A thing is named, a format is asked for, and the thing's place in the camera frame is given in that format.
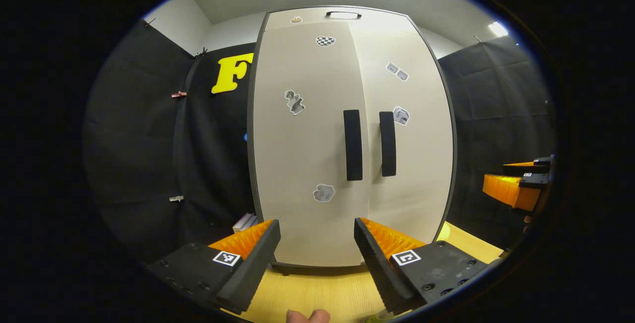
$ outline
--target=yellow floor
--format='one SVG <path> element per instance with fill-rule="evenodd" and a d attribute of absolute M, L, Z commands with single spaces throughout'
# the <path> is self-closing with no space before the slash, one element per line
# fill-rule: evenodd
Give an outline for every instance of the yellow floor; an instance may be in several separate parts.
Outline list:
<path fill-rule="evenodd" d="M 439 239 L 485 263 L 497 259 L 503 252 L 447 222 Z M 357 323 L 383 310 L 384 306 L 365 266 L 332 269 L 322 275 L 290 273 L 283 276 L 268 269 L 249 310 L 240 317 L 254 323 L 284 323 L 288 309 L 307 317 L 314 309 L 324 309 L 331 313 L 331 323 Z"/>

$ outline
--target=cabinet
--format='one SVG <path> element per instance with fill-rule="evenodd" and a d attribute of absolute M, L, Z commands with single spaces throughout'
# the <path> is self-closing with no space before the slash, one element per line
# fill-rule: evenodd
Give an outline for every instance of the cabinet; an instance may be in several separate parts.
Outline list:
<path fill-rule="evenodd" d="M 407 16 L 268 13 L 248 101 L 256 212 L 280 222 L 275 262 L 359 265 L 360 216 L 433 241 L 453 176 L 453 123 L 435 58 Z M 405 126 L 392 121 L 397 107 Z"/>

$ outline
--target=human hand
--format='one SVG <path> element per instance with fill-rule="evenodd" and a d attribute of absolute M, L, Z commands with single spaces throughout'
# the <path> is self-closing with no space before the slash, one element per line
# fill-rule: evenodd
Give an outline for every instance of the human hand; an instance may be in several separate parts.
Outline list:
<path fill-rule="evenodd" d="M 295 310 L 286 311 L 286 323 L 328 323 L 331 320 L 331 314 L 325 310 L 315 310 L 307 319 L 304 314 Z"/>

